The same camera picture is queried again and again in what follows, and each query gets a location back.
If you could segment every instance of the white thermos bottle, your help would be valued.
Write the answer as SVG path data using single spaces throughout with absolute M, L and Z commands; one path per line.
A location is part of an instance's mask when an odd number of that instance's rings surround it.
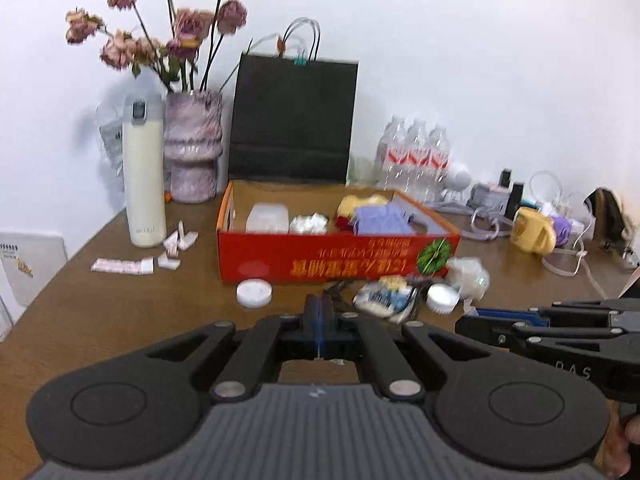
M 162 96 L 128 95 L 122 125 L 124 193 L 129 237 L 137 247 L 154 247 L 166 238 L 163 133 Z

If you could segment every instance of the green logo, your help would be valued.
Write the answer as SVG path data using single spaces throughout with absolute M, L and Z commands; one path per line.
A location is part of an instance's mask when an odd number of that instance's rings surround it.
M 451 256 L 451 243 L 444 238 L 426 245 L 418 254 L 416 267 L 422 274 L 430 276 L 442 269 Z

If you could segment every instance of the bottle cap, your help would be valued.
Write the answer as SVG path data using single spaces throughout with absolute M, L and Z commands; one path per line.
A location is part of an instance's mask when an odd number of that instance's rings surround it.
M 247 308 L 260 308 L 271 303 L 272 290 L 264 280 L 246 280 L 238 285 L 236 299 Z
M 427 291 L 427 306 L 436 314 L 451 314 L 460 301 L 460 293 L 449 285 L 437 283 Z

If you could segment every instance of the human hand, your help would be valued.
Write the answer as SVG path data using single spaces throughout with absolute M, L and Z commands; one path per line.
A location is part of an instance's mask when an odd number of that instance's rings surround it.
M 602 468 L 609 478 L 619 478 L 631 468 L 629 444 L 640 445 L 640 415 L 621 420 L 616 406 L 611 410 L 609 429 L 602 443 Z

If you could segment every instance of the blue gripper part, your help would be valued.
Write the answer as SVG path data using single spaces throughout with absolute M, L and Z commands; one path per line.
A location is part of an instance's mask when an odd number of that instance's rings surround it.
M 501 319 L 513 319 L 516 321 L 527 321 L 531 326 L 549 326 L 549 322 L 542 319 L 534 312 L 523 312 L 521 310 L 497 310 L 494 308 L 476 308 L 478 316 L 498 317 Z
M 318 357 L 322 357 L 324 355 L 324 319 L 322 303 L 318 297 L 314 300 L 314 343 Z

